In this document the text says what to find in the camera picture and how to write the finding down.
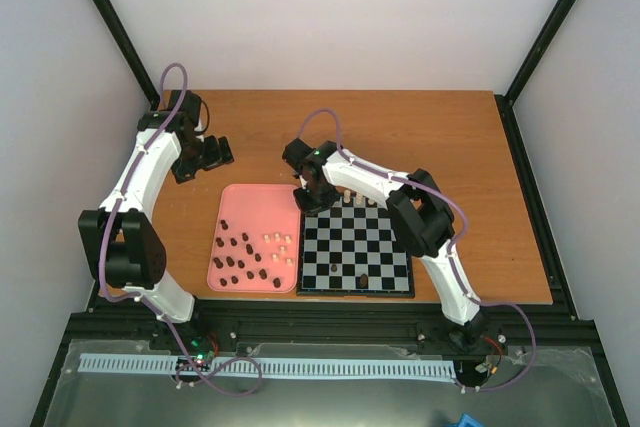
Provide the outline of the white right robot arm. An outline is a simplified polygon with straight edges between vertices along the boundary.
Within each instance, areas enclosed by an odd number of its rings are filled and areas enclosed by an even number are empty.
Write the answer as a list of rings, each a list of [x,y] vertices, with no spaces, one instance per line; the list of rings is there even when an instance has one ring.
[[[439,295],[450,342],[467,348],[480,339],[486,318],[458,256],[457,207],[428,172],[385,169],[333,141],[312,148],[296,138],[286,145],[282,159],[301,182],[294,199],[306,216],[330,209],[340,190],[362,194],[385,208],[400,246],[422,262]]]

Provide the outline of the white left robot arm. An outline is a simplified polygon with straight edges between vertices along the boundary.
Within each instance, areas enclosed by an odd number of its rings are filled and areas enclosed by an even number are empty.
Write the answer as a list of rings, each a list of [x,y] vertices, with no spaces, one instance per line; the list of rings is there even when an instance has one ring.
[[[152,225],[156,200],[168,174],[180,184],[234,161],[226,137],[204,136],[190,115],[144,114],[134,149],[116,186],[78,228],[90,272],[107,300],[144,302],[186,349],[201,347],[208,325],[193,314],[195,297],[167,270],[167,251]]]

